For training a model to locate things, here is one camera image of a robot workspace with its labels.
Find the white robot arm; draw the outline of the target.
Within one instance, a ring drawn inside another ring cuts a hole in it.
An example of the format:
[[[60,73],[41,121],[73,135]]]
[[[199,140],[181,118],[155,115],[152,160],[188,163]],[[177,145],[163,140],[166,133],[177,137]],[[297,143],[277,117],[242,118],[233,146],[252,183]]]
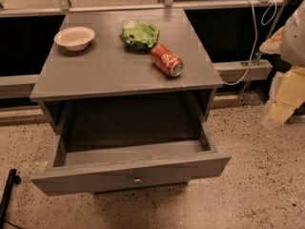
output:
[[[292,65],[287,72],[276,73],[272,81],[262,123],[273,129],[283,125],[305,103],[305,1],[259,50],[279,54]]]

